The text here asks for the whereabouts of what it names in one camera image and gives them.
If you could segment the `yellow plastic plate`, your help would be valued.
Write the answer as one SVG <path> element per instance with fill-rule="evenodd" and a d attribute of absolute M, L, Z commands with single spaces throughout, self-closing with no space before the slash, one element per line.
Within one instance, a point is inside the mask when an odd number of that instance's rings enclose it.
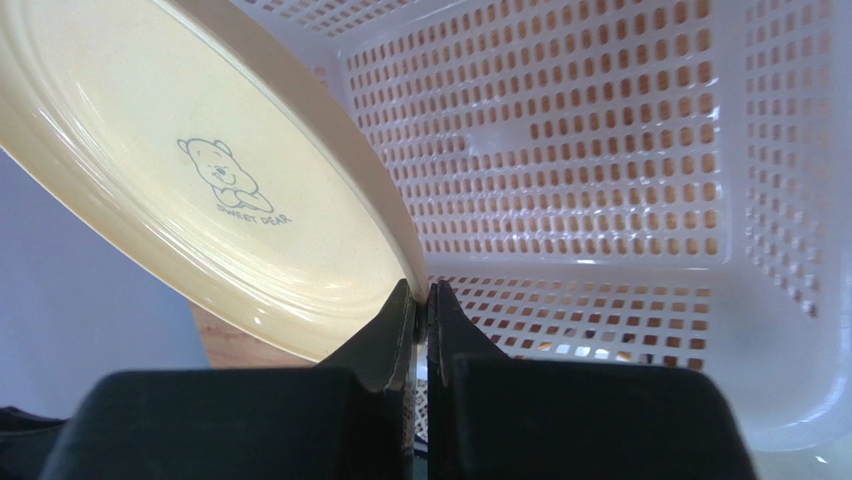
<path fill-rule="evenodd" d="M 406 205 L 314 74 L 228 1 L 5 1 L 1 146 L 127 257 L 321 361 L 428 278 Z"/>

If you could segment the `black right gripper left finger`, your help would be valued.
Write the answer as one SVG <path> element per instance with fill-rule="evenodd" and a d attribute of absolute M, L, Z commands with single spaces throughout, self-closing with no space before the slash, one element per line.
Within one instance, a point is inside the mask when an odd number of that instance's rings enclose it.
<path fill-rule="evenodd" d="M 62 429 L 45 479 L 408 479 L 408 284 L 312 367 L 124 371 Z"/>

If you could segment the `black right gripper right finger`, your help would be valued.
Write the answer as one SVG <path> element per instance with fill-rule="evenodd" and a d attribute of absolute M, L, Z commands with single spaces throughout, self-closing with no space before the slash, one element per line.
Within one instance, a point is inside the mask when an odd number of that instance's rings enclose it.
<path fill-rule="evenodd" d="M 735 419 L 705 375 L 517 360 L 433 284 L 428 319 L 432 479 L 752 479 Z"/>

